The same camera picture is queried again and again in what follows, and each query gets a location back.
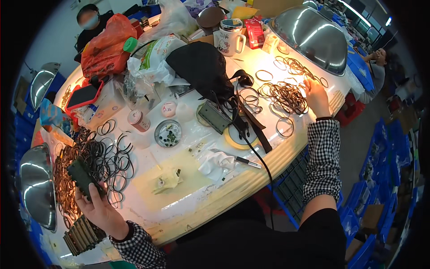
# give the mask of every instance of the person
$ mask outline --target person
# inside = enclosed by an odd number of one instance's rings
[[[339,122],[331,117],[324,88],[314,80],[304,84],[307,103],[317,119],[307,129],[310,161],[303,186],[305,208],[297,232],[274,231],[264,219],[262,223],[259,216],[252,217],[249,210],[242,210],[241,215],[237,210],[191,232],[197,234],[166,254],[157,249],[140,225],[124,221],[106,196],[100,198],[94,184],[89,186],[92,203],[76,189],[77,205],[87,219],[109,235],[122,258],[137,268],[343,269],[346,237],[336,211],[341,189]]]
[[[94,4],[88,4],[81,8],[76,16],[76,20],[79,26],[84,30],[78,37],[78,52],[84,49],[91,39],[98,36],[106,28],[106,23],[112,16],[112,12],[100,15],[97,6]]]
[[[372,54],[369,54],[367,56],[363,56],[359,53],[358,49],[354,47],[354,50],[363,58],[363,60],[366,62],[367,67],[370,70],[370,75],[373,80],[373,86],[374,89],[371,91],[364,91],[362,94],[360,94],[358,100],[363,104],[370,103],[371,100],[373,100],[378,92],[382,89],[382,86],[384,85],[385,81],[385,65],[387,64],[387,61],[389,60],[389,56],[387,55],[387,52],[380,48],[377,51],[373,52]]]

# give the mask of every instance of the factory floor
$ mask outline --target factory floor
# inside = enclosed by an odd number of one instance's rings
[[[346,201],[352,186],[359,181],[358,175],[363,166],[364,159],[369,148],[370,139],[373,135],[375,123],[380,118],[387,118],[390,116],[385,97],[378,94],[373,99],[364,111],[355,118],[349,125],[341,128],[341,149],[339,152],[341,173],[340,179],[342,181],[342,194],[344,202]],[[270,216],[266,216],[267,226],[271,227]],[[282,213],[275,213],[273,215],[273,222],[275,230],[282,232],[295,231],[294,226],[289,221],[288,217]],[[85,269],[110,269],[108,263],[85,266]]]

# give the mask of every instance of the black and white checkered sleeve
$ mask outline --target black and white checkered sleeve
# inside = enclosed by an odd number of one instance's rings
[[[130,220],[127,220],[127,223],[130,228],[134,229],[130,239],[117,242],[109,236],[112,245],[118,250],[124,261],[133,263],[137,268],[165,269],[166,254],[158,250],[152,243],[151,236],[140,225]]]
[[[303,202],[307,204],[321,194],[331,195],[337,202],[342,186],[339,180],[339,122],[329,119],[311,123],[307,128],[307,137],[310,161],[303,186]]]

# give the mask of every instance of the face mask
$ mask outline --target face mask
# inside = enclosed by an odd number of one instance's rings
[[[94,25],[98,22],[98,14],[96,14],[94,17],[92,17],[89,21],[86,22],[86,24],[82,25],[81,28],[85,30],[90,30],[94,27]]]

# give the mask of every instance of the hello kitty mug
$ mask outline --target hello kitty mug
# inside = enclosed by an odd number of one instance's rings
[[[214,46],[226,56],[233,56],[245,49],[246,37],[241,34],[243,23],[239,19],[225,19],[220,22],[219,31],[214,34]]]

